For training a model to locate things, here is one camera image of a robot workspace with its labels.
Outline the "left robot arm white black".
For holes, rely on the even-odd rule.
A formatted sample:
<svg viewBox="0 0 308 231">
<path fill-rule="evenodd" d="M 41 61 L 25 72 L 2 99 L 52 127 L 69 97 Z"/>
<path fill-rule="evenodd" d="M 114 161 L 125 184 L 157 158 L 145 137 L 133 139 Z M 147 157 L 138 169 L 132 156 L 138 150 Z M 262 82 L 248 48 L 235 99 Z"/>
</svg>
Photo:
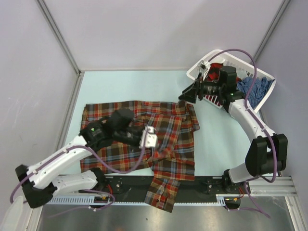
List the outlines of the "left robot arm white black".
<svg viewBox="0 0 308 231">
<path fill-rule="evenodd" d="M 13 202 L 15 192 L 19 188 L 22 188 L 30 208 L 41 207 L 60 193 L 92 189 L 98 193 L 102 192 L 106 188 L 106 180 L 98 168 L 85 173 L 62 175 L 62 172 L 74 162 L 91 155 L 114 173 L 128 174 L 136 170 L 146 148 L 153 147 L 157 137 L 151 126 L 146 125 L 142 130 L 131 126 L 133 120 L 134 113 L 131 110 L 118 109 L 110 116 L 88 123 L 72 141 L 46 159 L 31 166 L 18 166 L 15 172 L 19 184 L 12 192 L 10 202 Z M 111 146 L 115 141 L 141 149 L 137 163 L 128 170 L 117 170 L 98 157 L 99 150 Z"/>
</svg>

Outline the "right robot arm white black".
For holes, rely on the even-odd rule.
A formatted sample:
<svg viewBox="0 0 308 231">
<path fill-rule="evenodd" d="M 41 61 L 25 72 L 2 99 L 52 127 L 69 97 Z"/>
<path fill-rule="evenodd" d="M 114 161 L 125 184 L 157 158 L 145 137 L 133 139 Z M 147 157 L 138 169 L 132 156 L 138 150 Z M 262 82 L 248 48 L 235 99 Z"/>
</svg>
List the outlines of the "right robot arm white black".
<svg viewBox="0 0 308 231">
<path fill-rule="evenodd" d="M 237 90 L 235 67 L 219 67 L 218 79 L 208 81 L 210 67 L 200 65 L 197 78 L 179 99 L 196 103 L 207 95 L 216 96 L 219 104 L 240 124 L 251 142 L 244 163 L 224 171 L 221 183 L 223 190 L 233 193 L 241 184 L 258 178 L 273 183 L 277 173 L 286 168 L 287 137 L 277 134 L 260 120 L 246 95 Z"/>
</svg>

